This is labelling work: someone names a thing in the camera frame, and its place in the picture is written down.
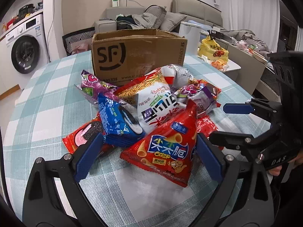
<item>cartoon squirrel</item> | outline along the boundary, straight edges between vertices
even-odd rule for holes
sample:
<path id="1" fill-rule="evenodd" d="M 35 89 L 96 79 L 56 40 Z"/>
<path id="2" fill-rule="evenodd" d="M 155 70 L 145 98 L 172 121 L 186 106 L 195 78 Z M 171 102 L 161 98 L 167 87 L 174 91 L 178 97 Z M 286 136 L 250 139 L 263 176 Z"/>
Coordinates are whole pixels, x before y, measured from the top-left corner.
<path id="1" fill-rule="evenodd" d="M 181 171 L 183 171 L 183 169 L 185 167 L 187 167 L 187 165 L 183 165 L 182 161 L 179 160 L 174 160 L 170 163 L 171 167 L 175 169 L 176 173 L 180 173 Z"/>

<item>yellow plastic bag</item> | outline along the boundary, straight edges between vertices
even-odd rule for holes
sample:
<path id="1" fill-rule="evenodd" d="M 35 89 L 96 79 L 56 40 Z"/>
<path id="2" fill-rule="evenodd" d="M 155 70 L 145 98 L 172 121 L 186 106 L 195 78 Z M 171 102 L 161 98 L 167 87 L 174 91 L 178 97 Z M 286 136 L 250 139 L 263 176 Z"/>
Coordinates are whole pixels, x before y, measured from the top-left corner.
<path id="1" fill-rule="evenodd" d="M 202 40 L 198 55 L 205 55 L 209 60 L 216 61 L 218 59 L 228 62 L 228 51 L 220 47 L 210 36 Z"/>

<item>tablecloth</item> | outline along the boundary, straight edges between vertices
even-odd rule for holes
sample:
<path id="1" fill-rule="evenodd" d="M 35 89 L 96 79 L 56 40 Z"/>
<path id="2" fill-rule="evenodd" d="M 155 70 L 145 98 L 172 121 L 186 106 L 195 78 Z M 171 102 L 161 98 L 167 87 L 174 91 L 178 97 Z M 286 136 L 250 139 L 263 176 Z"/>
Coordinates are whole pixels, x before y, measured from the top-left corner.
<path id="1" fill-rule="evenodd" d="M 184 67 L 196 78 L 221 88 L 218 102 L 222 105 L 243 103 L 251 98 L 234 81 L 197 57 L 186 56 Z M 97 110 L 74 87 L 81 82 L 83 69 L 93 72 L 91 51 L 53 61 L 34 73 L 17 100 L 3 150 L 9 197 L 20 219 L 26 183 L 35 159 L 61 158 L 68 152 L 62 138 L 96 115 Z M 216 108 L 210 117 L 219 130 L 255 137 L 270 126 L 252 114 L 225 114 L 222 108 Z M 87 178 L 80 181 L 92 206 L 109 227 L 188 226 L 217 187 L 197 157 L 188 187 L 182 188 L 121 160 L 120 152 L 117 148 L 96 160 Z M 60 180 L 55 182 L 67 213 L 74 215 Z M 224 214 L 231 210 L 237 192 L 235 187 Z"/>

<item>white curtain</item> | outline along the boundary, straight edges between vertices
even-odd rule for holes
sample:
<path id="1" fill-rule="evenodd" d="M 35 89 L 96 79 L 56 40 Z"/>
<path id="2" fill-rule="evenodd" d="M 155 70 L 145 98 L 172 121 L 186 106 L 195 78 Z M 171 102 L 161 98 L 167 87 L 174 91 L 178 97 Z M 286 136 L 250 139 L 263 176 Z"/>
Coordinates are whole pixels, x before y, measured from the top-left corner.
<path id="1" fill-rule="evenodd" d="M 257 38 L 277 51 L 280 29 L 279 0 L 221 0 L 223 27 L 228 30 L 249 29 Z"/>
<path id="2" fill-rule="evenodd" d="M 295 51 L 303 51 L 303 28 L 298 26 Z"/>

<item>blue gripper pad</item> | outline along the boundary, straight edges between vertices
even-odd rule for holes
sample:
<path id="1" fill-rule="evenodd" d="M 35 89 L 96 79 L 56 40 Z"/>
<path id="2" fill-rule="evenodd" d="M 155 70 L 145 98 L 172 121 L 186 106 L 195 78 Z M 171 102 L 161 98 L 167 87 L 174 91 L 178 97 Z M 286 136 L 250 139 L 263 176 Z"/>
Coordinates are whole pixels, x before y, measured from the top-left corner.
<path id="1" fill-rule="evenodd" d="M 227 114 L 250 114 L 255 109 L 246 103 L 226 103 L 223 106 L 223 111 Z"/>
<path id="2" fill-rule="evenodd" d="M 196 151 L 205 165 L 212 180 L 221 183 L 223 180 L 222 168 L 216 156 L 212 153 L 206 142 L 198 135 L 196 143 Z"/>
<path id="3" fill-rule="evenodd" d="M 99 133 L 91 142 L 86 151 L 83 153 L 81 159 L 76 165 L 76 172 L 74 178 L 77 183 L 79 183 L 81 179 L 86 178 L 89 169 L 93 165 L 94 161 L 96 160 L 99 154 L 99 151 L 101 150 L 102 145 L 103 135 L 102 133 Z"/>

